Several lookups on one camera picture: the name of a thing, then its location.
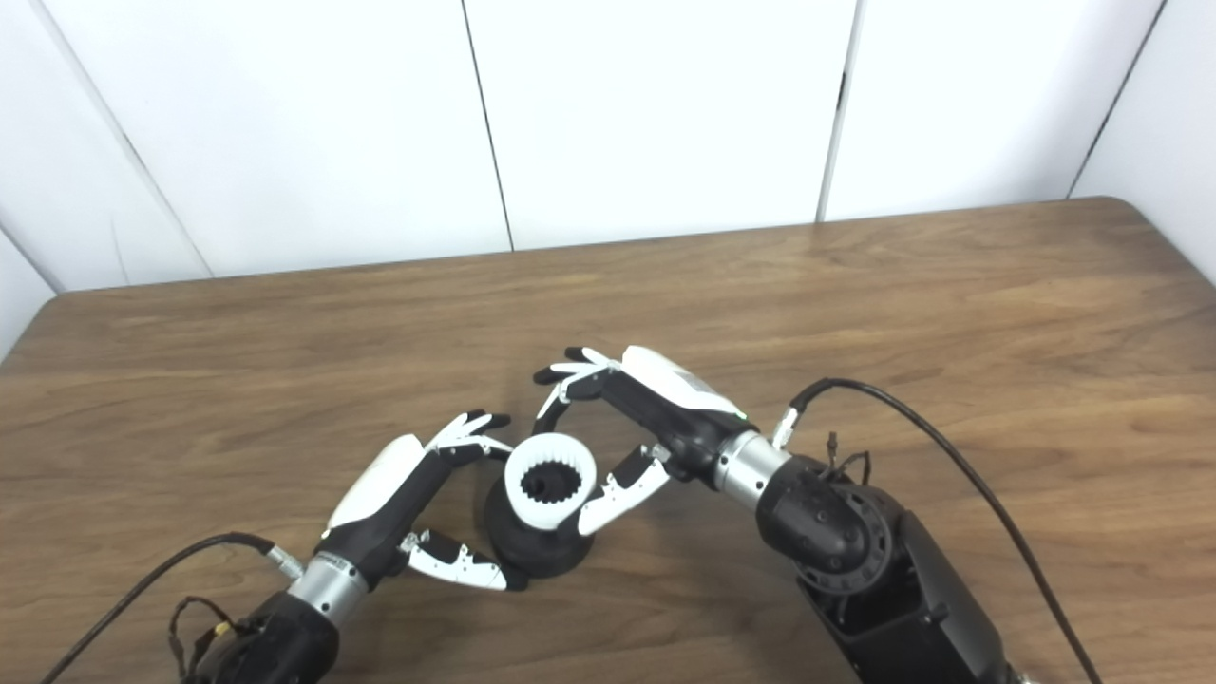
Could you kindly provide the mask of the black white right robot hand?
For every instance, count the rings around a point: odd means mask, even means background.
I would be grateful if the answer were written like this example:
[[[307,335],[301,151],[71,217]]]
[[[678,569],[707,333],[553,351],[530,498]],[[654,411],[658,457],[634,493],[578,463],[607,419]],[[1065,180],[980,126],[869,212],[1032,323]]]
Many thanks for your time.
[[[730,398],[644,346],[627,346],[619,359],[569,347],[565,360],[539,369],[533,381],[550,387],[533,426],[536,434],[554,432],[572,403],[604,400],[655,437],[655,445],[642,445],[621,460],[573,515],[582,537],[599,532],[670,480],[699,480],[717,489],[724,460],[758,433]]]

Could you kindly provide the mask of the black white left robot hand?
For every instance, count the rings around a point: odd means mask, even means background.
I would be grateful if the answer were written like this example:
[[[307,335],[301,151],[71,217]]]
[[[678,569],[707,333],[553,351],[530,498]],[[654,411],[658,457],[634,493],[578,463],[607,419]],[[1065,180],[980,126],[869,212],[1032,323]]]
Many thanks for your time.
[[[523,572],[449,536],[413,531],[454,471],[485,458],[502,460],[512,454],[512,445],[486,434],[508,424],[508,415],[475,408],[439,428],[428,442],[416,434],[395,438],[343,495],[315,553],[345,562],[368,590],[404,570],[486,590],[525,590]]]

